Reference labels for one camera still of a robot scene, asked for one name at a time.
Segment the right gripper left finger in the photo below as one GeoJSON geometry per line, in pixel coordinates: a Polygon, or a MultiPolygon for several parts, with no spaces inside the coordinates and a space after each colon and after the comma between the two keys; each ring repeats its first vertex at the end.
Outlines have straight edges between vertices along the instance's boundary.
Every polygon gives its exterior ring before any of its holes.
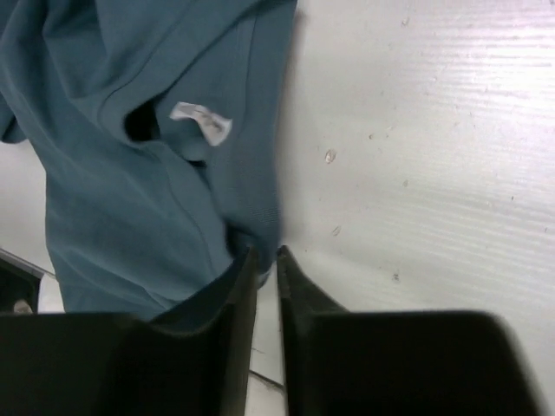
{"type": "Polygon", "coordinates": [[[241,415],[258,290],[248,250],[150,322],[132,315],[5,315],[4,415],[241,415]]]}

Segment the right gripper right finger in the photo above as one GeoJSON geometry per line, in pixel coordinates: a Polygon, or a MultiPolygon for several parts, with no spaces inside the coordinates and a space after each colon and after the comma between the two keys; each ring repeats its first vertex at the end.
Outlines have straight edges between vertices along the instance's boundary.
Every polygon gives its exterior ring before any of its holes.
{"type": "Polygon", "coordinates": [[[289,415],[541,415],[508,327],[472,310],[352,312],[277,255],[289,415]]]}

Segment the blue grey t shirt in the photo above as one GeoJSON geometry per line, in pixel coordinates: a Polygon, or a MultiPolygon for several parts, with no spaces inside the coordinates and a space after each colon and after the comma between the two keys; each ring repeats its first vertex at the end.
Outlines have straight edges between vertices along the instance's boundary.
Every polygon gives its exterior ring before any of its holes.
{"type": "Polygon", "coordinates": [[[4,1],[1,140],[46,173],[69,313],[149,320],[280,244],[293,1],[4,1]]]}

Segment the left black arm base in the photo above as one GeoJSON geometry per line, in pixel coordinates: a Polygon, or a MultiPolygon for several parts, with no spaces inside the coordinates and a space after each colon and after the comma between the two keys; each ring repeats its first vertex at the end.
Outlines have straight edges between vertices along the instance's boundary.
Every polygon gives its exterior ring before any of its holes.
{"type": "Polygon", "coordinates": [[[1,314],[38,312],[42,273],[1,251],[1,314]]]}

